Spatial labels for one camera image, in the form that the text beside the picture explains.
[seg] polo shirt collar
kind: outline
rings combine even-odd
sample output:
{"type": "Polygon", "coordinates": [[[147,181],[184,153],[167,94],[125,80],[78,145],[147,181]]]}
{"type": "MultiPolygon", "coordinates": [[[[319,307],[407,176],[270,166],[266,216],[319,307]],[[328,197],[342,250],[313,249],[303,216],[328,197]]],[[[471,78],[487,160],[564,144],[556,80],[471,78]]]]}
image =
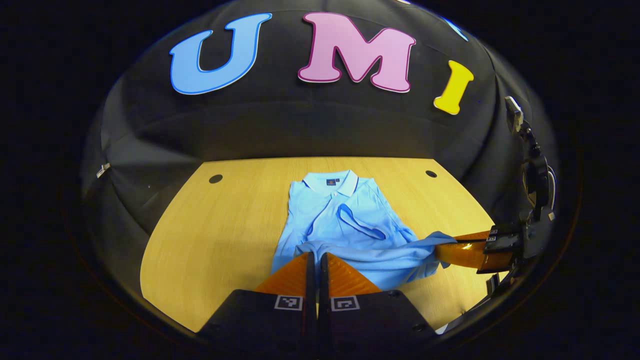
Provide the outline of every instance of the polo shirt collar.
{"type": "MultiPolygon", "coordinates": [[[[305,176],[303,182],[313,191],[316,189],[313,188],[311,184],[317,184],[317,180],[319,178],[326,178],[335,176],[336,178],[342,177],[345,172],[331,172],[327,174],[310,172],[305,176]]],[[[356,190],[356,186],[358,185],[358,176],[351,170],[347,170],[346,176],[344,176],[344,180],[341,182],[340,186],[335,189],[336,192],[339,192],[345,196],[352,196],[353,192],[356,190]]]]}

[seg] blue letter u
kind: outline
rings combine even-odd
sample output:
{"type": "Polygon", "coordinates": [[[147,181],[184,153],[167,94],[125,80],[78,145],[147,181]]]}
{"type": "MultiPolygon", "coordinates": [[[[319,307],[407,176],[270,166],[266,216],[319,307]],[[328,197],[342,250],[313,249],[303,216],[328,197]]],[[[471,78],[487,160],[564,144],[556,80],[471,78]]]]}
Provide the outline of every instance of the blue letter u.
{"type": "Polygon", "coordinates": [[[260,25],[270,18],[270,13],[258,13],[229,22],[225,29],[234,31],[231,57],[226,64],[215,70],[204,71],[200,68],[202,42],[213,31],[195,34],[174,46],[169,53],[173,55],[171,84],[175,91],[188,95],[204,94],[243,77],[255,62],[260,25]]]}

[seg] letter m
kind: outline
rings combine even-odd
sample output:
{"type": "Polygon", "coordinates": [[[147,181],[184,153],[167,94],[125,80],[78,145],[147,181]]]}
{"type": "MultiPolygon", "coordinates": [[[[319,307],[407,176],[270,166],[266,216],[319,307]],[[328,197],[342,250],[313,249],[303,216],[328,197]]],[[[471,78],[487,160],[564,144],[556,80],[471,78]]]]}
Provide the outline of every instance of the letter m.
{"type": "Polygon", "coordinates": [[[408,92],[409,54],[415,39],[402,31],[385,28],[367,42],[351,19],[336,13],[308,13],[303,19],[314,25],[309,64],[298,77],[309,83],[332,83],[342,76],[335,68],[337,50],[356,83],[380,60],[380,69],[371,83],[384,90],[408,92]]]}

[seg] wooden table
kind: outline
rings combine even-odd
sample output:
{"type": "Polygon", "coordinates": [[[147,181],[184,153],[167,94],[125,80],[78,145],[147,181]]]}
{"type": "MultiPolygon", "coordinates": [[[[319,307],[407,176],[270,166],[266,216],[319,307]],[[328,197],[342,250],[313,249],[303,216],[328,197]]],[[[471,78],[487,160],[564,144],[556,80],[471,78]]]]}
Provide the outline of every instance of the wooden table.
{"type": "MultiPolygon", "coordinates": [[[[309,172],[351,169],[373,177],[418,238],[489,229],[493,222],[436,161],[405,158],[270,158],[203,163],[167,207],[145,251],[145,299],[199,331],[234,289],[252,290],[269,275],[287,219],[289,186],[309,172]],[[437,177],[425,174],[434,172],[437,177]],[[210,183],[221,174],[223,179],[210,183]]],[[[491,274],[451,265],[400,287],[437,329],[486,295],[491,274]]]]}

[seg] light blue polo shirt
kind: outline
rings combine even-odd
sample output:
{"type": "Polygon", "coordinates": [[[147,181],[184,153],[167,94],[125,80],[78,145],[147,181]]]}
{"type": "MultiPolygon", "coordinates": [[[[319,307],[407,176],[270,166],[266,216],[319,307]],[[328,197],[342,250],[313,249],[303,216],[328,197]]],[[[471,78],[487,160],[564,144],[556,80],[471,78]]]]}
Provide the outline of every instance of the light blue polo shirt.
{"type": "Polygon", "coordinates": [[[382,290],[433,275],[435,245],[456,243],[439,231],[419,240],[394,213],[374,179],[353,171],[310,172],[289,188],[289,217],[271,273],[313,252],[316,275],[325,252],[343,259],[382,290]]]}

